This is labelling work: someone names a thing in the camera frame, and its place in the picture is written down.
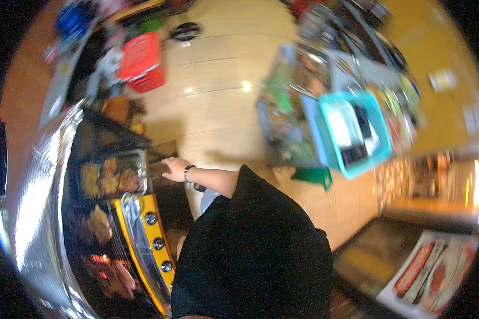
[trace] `poster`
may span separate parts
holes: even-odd
[[[436,318],[465,278],[479,239],[424,230],[377,301],[408,318]]]

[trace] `black shirt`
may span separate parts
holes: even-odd
[[[232,199],[216,198],[186,237],[172,317],[327,318],[331,285],[325,232],[243,165]]]

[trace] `teal plastic basket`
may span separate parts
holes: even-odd
[[[376,132],[381,144],[366,160],[348,167],[344,166],[341,151],[330,129],[331,125],[327,118],[327,113],[325,112],[329,103],[339,101],[348,101],[365,107],[368,120],[373,127],[373,130]],[[365,91],[358,91],[355,93],[327,93],[319,98],[319,108],[321,114],[317,114],[316,124],[321,132],[324,150],[328,159],[328,166],[331,169],[340,170],[345,178],[353,179],[390,158],[392,149],[390,147],[387,127],[382,112],[379,109],[378,102],[371,93]]]

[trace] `wristwatch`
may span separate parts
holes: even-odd
[[[195,167],[195,165],[188,165],[185,169],[184,169],[184,181],[188,183],[188,171],[192,168],[192,167]]]

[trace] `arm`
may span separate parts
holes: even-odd
[[[161,161],[171,170],[162,176],[174,182],[184,182],[184,170],[190,165],[182,158],[166,158]],[[188,171],[188,182],[197,183],[211,188],[227,198],[232,198],[236,190],[239,172],[221,169],[199,169],[192,167]]]

